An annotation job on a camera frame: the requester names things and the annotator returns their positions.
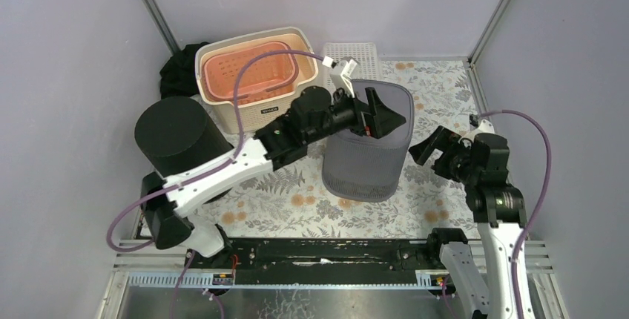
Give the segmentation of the grey mesh waste bin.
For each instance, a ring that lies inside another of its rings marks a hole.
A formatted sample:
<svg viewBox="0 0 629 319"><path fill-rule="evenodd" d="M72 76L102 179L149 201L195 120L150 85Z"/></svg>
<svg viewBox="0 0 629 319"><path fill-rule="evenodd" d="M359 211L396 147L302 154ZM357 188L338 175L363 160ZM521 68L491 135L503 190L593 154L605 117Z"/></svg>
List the grey mesh waste bin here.
<svg viewBox="0 0 629 319"><path fill-rule="evenodd" d="M341 131L326 139L322 181L337 197L379 203L397 190L406 153L412 141L415 112L413 97L404 86L368 79L353 81L360 100L373 87L385 106L405 117L405 123L382 139Z"/></svg>

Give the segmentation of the pink plastic basket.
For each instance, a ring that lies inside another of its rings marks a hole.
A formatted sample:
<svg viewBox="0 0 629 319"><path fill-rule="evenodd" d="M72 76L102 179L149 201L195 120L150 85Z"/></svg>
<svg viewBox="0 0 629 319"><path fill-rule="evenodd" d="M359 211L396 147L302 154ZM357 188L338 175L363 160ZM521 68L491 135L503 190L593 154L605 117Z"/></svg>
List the pink plastic basket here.
<svg viewBox="0 0 629 319"><path fill-rule="evenodd" d="M211 102L232 101L240 70L253 58L276 50L288 50L281 41L238 47L219 53L202 64L206 98ZM258 60L243 74L237 91L240 105L280 96L293 90L299 67L291 54L277 54Z"/></svg>

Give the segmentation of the cream plastic storage basket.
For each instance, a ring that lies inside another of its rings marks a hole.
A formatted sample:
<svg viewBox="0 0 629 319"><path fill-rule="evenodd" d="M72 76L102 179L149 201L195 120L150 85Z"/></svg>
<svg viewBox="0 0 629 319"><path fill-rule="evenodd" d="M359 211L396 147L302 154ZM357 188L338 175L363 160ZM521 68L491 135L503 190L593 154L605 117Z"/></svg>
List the cream plastic storage basket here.
<svg viewBox="0 0 629 319"><path fill-rule="evenodd" d="M201 47L194 70L200 96L227 134L255 131L322 86L312 47L297 27L250 33Z"/></svg>

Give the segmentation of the large black round bin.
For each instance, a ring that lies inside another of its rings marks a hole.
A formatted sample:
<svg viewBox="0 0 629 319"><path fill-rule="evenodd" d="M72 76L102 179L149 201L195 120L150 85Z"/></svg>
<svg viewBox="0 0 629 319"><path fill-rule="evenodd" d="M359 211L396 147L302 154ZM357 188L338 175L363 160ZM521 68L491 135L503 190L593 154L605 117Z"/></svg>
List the large black round bin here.
<svg viewBox="0 0 629 319"><path fill-rule="evenodd" d="M147 108L136 122L134 139L154 167L142 179L142 196L159 190L164 178L234 149L201 104L185 96L168 97Z"/></svg>

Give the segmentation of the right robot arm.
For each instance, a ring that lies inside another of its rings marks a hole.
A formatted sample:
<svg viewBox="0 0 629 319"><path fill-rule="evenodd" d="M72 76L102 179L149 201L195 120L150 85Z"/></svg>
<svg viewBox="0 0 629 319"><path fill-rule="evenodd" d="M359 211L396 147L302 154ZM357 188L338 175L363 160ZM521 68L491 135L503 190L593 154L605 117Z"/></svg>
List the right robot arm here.
<svg viewBox="0 0 629 319"><path fill-rule="evenodd" d="M434 228L425 257L437 269L446 268L466 318L534 318L524 246L518 241L526 221L522 193L509 184L507 140L487 121L463 137L442 126L409 148L415 163L424 165L434 151L441 155L434 173L459 182L466 194L484 249L487 273L481 275L468 240L459 228Z"/></svg>

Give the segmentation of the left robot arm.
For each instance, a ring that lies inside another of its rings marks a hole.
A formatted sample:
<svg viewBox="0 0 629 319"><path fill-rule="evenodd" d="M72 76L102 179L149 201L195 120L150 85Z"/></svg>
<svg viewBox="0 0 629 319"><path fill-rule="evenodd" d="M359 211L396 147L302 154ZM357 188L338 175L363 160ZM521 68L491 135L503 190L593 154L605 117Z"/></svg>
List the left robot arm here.
<svg viewBox="0 0 629 319"><path fill-rule="evenodd" d="M307 155L310 144L340 131L381 139L407 118L385 105L373 87L364 100L337 89L308 87L284 114L240 140L236 149L195 168L162 177L159 188L144 196L142 213L159 250L183 246L211 267L230 258L227 237L217 225L194 220L197 208L234 186L270 174Z"/></svg>

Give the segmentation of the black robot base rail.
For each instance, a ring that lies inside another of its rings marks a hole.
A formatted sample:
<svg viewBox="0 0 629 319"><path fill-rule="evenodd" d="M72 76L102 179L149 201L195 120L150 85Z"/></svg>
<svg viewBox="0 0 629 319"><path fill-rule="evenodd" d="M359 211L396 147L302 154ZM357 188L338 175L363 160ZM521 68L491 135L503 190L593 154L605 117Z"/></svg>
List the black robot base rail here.
<svg viewBox="0 0 629 319"><path fill-rule="evenodd" d="M233 238L213 257L193 256L192 269L224 270L237 285L415 285L419 273L446 273L430 240Z"/></svg>

